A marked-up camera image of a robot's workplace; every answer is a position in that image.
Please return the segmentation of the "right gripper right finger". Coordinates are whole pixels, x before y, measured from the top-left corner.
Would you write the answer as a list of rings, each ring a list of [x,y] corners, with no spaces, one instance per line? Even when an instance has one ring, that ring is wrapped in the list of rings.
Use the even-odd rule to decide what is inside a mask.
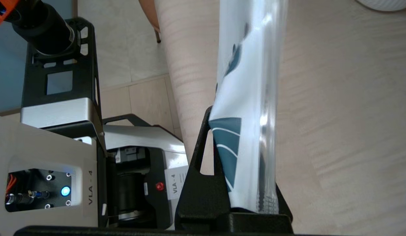
[[[278,185],[278,214],[255,213],[243,208],[234,208],[234,230],[293,230],[293,214]]]

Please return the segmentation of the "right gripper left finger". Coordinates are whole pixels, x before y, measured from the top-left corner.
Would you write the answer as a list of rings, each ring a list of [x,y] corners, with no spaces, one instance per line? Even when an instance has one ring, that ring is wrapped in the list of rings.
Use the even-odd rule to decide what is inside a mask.
[[[174,215],[176,230],[215,230],[219,216],[231,209],[225,174],[217,147],[213,147],[213,175],[201,173],[207,143],[209,116],[212,107],[205,111],[194,147],[188,173]]]

